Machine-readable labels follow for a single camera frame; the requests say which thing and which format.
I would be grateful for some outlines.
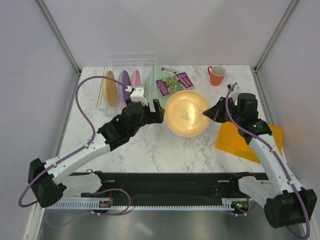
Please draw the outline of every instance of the orange mug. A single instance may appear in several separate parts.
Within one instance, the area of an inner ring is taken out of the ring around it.
[[[225,78],[226,70],[222,66],[208,66],[208,74],[210,76],[210,83],[212,86],[219,86]]]

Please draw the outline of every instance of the dish rack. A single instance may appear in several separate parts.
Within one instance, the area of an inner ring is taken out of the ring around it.
[[[160,60],[156,54],[124,54],[124,55],[109,55],[106,58],[103,75],[108,71],[112,71],[116,80],[120,73],[126,70],[129,73],[130,79],[132,73],[138,70],[141,77],[141,85],[144,86],[144,95],[150,103],[150,108],[153,111],[153,99],[158,98],[156,80],[158,80],[158,66]],[[106,116],[115,116],[120,114],[125,107],[120,100],[119,92],[116,94],[116,104],[114,107],[109,106],[103,95],[102,80],[97,101],[97,108]]]

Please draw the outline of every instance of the marble tabletop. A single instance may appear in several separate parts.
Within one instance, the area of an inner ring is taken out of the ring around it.
[[[227,93],[227,84],[238,82],[242,92],[253,93],[258,99],[259,117],[265,119],[249,65],[223,65],[226,75],[220,86],[211,86],[207,66],[170,66],[186,72],[194,84],[194,91],[201,93],[215,105]],[[102,75],[103,67],[83,68],[80,82],[87,77]],[[97,108],[101,79],[86,82],[79,90],[79,102],[96,130],[111,120]],[[261,164],[226,153],[215,148],[220,123],[210,121],[207,129],[193,137],[173,133],[165,123],[142,127],[128,143],[109,154],[102,155],[79,168],[103,172],[127,173],[221,173],[264,172]],[[85,142],[91,128],[73,103],[64,133],[60,153],[63,154]]]

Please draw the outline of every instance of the mug handle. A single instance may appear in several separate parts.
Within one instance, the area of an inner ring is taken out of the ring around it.
[[[207,70],[208,70],[209,76],[210,76],[210,74],[211,74],[211,69],[212,69],[212,66],[208,66]]]

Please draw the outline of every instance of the book cover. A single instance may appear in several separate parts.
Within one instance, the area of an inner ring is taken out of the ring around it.
[[[155,83],[163,97],[193,86],[193,83],[185,72],[162,78],[155,81]]]

